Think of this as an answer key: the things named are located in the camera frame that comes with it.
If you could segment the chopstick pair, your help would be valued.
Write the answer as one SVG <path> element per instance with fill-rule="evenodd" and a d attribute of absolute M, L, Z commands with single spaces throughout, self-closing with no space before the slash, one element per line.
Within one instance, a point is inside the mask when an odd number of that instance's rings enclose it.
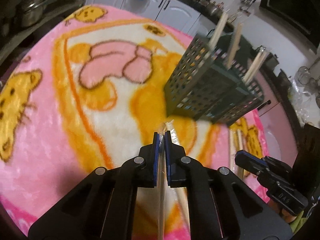
<path fill-rule="evenodd" d="M 229 129 L 229 169 L 241 180 L 244 179 L 244 169 L 236 165 L 235 155 L 238 151 L 244 150 L 245 137 L 240 129 Z"/>
<path fill-rule="evenodd" d="M 234 57 L 236 55 L 236 52 L 239 49 L 239 43 L 241 40 L 243 26 L 244 26 L 244 24 L 239 22 L 238 25 L 236 26 L 234 33 L 233 33 L 231 42 L 229 44 L 227 57 L 225 60 L 225 68 L 226 69 L 231 68 L 231 66 L 233 64 Z"/>
<path fill-rule="evenodd" d="M 221 15 L 221 18 L 216 26 L 216 29 L 212 35 L 212 37 L 210 38 L 210 41 L 208 42 L 208 47 L 210 48 L 210 50 L 214 50 L 214 48 L 216 47 L 216 44 L 224 30 L 224 27 L 226 25 L 226 22 L 228 20 L 228 14 L 227 12 L 223 12 L 223 14 Z"/>
<path fill-rule="evenodd" d="M 172 189 L 174 189 L 179 205 L 179 210 L 182 214 L 183 220 L 188 230 L 190 230 L 188 200 L 183 184 L 185 182 L 185 171 L 180 166 L 180 159 L 185 156 L 185 151 L 180 145 L 180 141 L 178 139 L 176 129 L 174 128 L 173 121 L 166 122 L 165 126 L 167 128 L 164 136 L 167 181 L 168 185 Z"/>
<path fill-rule="evenodd" d="M 265 47 L 262 47 L 259 49 L 259 52 L 254 58 L 251 66 L 249 67 L 248 71 L 242 78 L 245 85 L 249 85 L 249 83 L 253 80 L 253 77 L 255 77 L 255 75 L 257 74 L 260 67 L 263 65 L 269 53 L 270 52 Z"/>
<path fill-rule="evenodd" d="M 158 154 L 158 233 L 157 239 L 164 239 L 165 231 L 165 153 L 164 153 L 164 135 L 167 130 L 165 123 L 161 124 L 159 133 L 159 154 Z"/>

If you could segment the pink cartoon blanket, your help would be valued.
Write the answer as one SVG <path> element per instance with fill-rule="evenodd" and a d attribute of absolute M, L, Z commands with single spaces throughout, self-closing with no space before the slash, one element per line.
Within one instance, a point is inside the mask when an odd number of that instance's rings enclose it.
<path fill-rule="evenodd" d="M 27 52 L 1 91 L 1 205 L 17 234 L 98 167 L 139 154 L 173 121 L 180 145 L 204 166 L 229 166 L 229 129 L 268 155 L 251 111 L 231 127 L 166 114 L 164 86 L 192 36 L 125 10 L 86 5 Z M 134 239 L 156 239 L 158 187 L 137 190 Z"/>

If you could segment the dark green utensil basket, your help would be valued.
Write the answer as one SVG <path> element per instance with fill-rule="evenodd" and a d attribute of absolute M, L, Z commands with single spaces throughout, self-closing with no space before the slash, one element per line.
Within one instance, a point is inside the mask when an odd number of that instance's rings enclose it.
<path fill-rule="evenodd" d="M 250 43 L 240 38 L 230 69 L 225 68 L 231 35 L 220 37 L 208 53 L 209 38 L 195 35 L 164 86 L 166 114 L 230 126 L 264 101 L 256 80 L 243 82 L 248 62 L 253 58 Z"/>

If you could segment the steel stock pot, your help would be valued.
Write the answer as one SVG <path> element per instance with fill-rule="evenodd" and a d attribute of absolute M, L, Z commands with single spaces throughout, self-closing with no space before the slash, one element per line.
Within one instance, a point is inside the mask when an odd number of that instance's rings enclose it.
<path fill-rule="evenodd" d="M 46 10 L 48 0 L 23 0 L 18 5 L 18 15 L 22 28 L 27 28 L 37 23 Z"/>

